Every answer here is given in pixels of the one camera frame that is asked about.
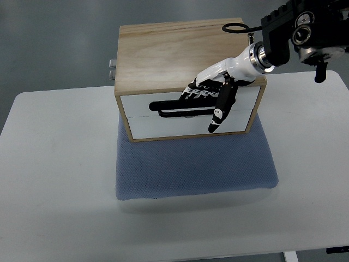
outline white table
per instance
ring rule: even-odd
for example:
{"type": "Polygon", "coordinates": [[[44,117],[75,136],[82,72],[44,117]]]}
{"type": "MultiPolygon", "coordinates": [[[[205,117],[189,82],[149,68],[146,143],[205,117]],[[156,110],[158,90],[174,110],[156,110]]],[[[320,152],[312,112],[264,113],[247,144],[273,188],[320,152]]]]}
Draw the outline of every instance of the white table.
{"type": "Polygon", "coordinates": [[[113,87],[19,95],[0,136],[0,261],[162,261],[349,245],[349,91],[268,76],[276,188],[119,202],[113,87]]]}

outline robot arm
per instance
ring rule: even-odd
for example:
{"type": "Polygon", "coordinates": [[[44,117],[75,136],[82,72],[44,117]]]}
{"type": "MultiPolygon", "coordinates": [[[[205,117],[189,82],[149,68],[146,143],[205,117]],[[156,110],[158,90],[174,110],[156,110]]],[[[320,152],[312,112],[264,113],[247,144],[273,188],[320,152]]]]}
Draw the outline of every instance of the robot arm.
{"type": "Polygon", "coordinates": [[[230,33],[248,33],[261,29],[263,42],[250,44],[238,57],[227,58],[200,72],[188,85],[180,100],[217,97],[209,132],[214,132],[227,117],[235,102],[239,86],[252,83],[257,77],[273,71],[290,59],[288,41],[302,63],[316,66],[315,81],[326,79],[327,63],[349,50],[349,18],[343,10],[348,0],[290,0],[261,20],[261,27],[230,33]]]}
{"type": "Polygon", "coordinates": [[[228,116],[239,86],[246,86],[259,76],[273,71],[265,57],[262,42],[253,43],[235,58],[227,58],[204,71],[188,85],[179,100],[217,97],[208,131],[214,132],[228,116]]]}

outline wooden lid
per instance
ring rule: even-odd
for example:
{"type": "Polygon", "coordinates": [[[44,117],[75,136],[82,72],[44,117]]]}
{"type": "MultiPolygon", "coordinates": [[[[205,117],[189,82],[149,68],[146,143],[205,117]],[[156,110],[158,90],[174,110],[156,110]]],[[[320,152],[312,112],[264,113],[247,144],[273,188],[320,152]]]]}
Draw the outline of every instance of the wooden lid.
{"type": "Polygon", "coordinates": [[[248,45],[246,34],[222,31],[231,22],[242,19],[121,26],[115,95],[183,91],[199,72],[248,45]]]}

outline black drawer handle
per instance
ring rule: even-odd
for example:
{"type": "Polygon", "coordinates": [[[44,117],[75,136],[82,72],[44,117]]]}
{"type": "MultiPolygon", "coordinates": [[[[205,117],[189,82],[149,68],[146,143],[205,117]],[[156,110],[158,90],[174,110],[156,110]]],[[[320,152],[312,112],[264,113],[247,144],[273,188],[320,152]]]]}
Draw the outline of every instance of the black drawer handle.
{"type": "Polygon", "coordinates": [[[187,100],[157,101],[157,102],[151,102],[149,104],[149,109],[152,111],[157,111],[159,113],[159,116],[164,118],[212,115],[214,112],[214,109],[181,110],[181,111],[172,111],[172,112],[164,112],[164,111],[192,109],[192,108],[211,108],[211,107],[215,107],[216,101],[217,101],[217,98],[193,99],[190,101],[187,101],[187,100]]]}

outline table leg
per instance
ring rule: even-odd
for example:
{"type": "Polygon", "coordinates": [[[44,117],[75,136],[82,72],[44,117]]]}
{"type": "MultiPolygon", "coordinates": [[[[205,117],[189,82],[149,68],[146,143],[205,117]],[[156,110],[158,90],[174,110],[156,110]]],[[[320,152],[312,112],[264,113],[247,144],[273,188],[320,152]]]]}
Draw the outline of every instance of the table leg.
{"type": "Polygon", "coordinates": [[[284,252],[285,262],[298,262],[296,251],[284,252]]]}

